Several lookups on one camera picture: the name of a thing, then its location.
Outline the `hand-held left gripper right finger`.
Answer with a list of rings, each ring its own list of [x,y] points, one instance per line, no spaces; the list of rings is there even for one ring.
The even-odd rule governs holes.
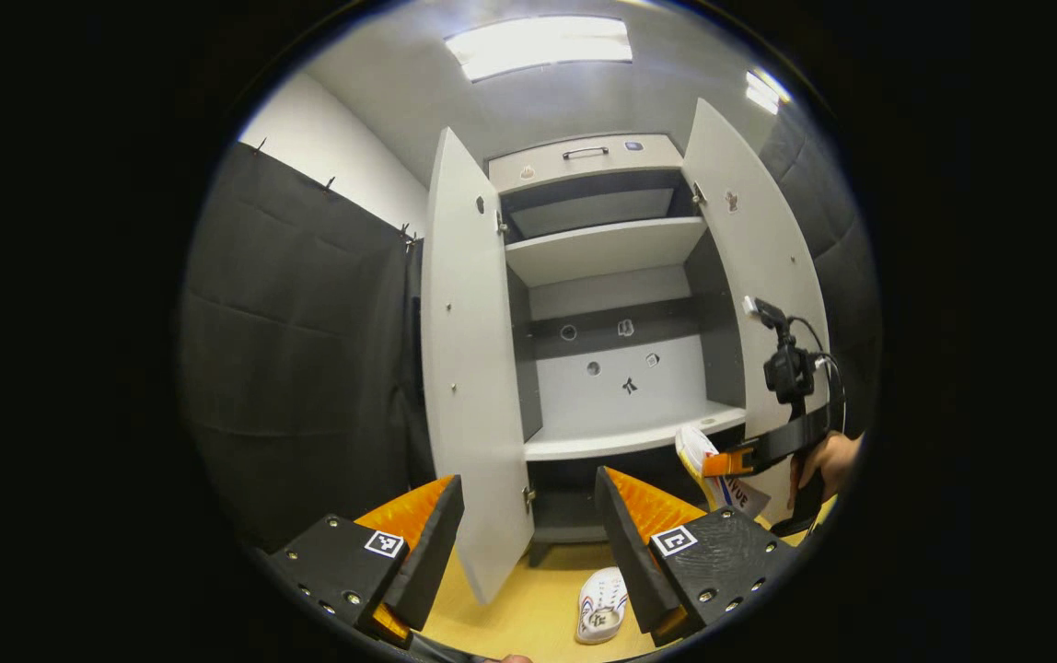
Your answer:
[[[733,507],[705,511],[608,466],[595,503],[635,621],[659,646],[738,620],[798,556]]]

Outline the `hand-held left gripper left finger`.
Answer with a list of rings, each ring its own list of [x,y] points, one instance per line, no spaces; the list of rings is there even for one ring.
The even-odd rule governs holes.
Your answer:
[[[435,479],[361,517],[318,517],[266,557],[305,607],[408,649],[424,629],[464,516],[460,475]]]

